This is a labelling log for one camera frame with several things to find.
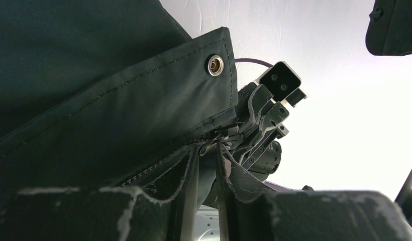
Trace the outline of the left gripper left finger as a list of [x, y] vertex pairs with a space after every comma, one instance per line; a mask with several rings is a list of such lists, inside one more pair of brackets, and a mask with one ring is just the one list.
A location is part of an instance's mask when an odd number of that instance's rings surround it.
[[180, 148], [138, 185], [24, 188], [0, 214], [0, 240], [193, 240], [197, 151]]

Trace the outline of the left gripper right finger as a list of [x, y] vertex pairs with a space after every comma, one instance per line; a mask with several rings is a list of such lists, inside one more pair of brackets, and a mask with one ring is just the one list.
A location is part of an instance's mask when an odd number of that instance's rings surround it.
[[217, 151], [221, 240], [412, 240], [401, 208], [376, 191], [276, 191]]

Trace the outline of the grey black gradient jacket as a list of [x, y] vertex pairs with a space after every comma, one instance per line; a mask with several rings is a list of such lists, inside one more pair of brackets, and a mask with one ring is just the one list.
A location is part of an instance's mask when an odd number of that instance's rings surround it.
[[229, 29], [159, 1], [0, 1], [0, 212], [26, 187], [102, 187], [235, 117]]

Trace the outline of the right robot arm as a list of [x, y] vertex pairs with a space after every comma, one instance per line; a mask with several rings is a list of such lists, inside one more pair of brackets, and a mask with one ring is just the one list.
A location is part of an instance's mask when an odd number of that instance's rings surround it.
[[236, 140], [239, 144], [232, 148], [234, 159], [268, 187], [290, 191], [288, 187], [267, 181], [281, 162], [282, 147], [278, 140], [289, 133], [283, 124], [289, 111], [281, 102], [274, 101], [272, 93], [262, 84], [252, 82], [238, 94]]

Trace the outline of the black tripod stand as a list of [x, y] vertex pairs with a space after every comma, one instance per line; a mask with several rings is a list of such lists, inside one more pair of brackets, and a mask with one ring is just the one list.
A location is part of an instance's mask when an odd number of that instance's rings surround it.
[[400, 206], [407, 222], [412, 227], [412, 169], [407, 175], [394, 202]]

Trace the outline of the black perforated panel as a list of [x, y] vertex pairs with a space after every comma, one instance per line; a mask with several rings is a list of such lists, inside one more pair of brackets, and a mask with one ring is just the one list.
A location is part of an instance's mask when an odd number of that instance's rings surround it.
[[412, 0], [375, 1], [365, 37], [374, 56], [412, 55]]

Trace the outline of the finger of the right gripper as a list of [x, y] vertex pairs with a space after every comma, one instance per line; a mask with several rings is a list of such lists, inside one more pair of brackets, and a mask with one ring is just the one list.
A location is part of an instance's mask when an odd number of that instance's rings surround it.
[[274, 105], [273, 94], [263, 84], [249, 83], [239, 92], [236, 106], [239, 133], [254, 133], [262, 130], [265, 115]]
[[252, 131], [243, 136], [243, 142], [233, 153], [238, 163], [256, 163], [267, 147], [275, 140], [285, 137], [289, 130], [283, 122], [289, 111], [281, 102], [269, 102], [260, 112], [260, 119]]

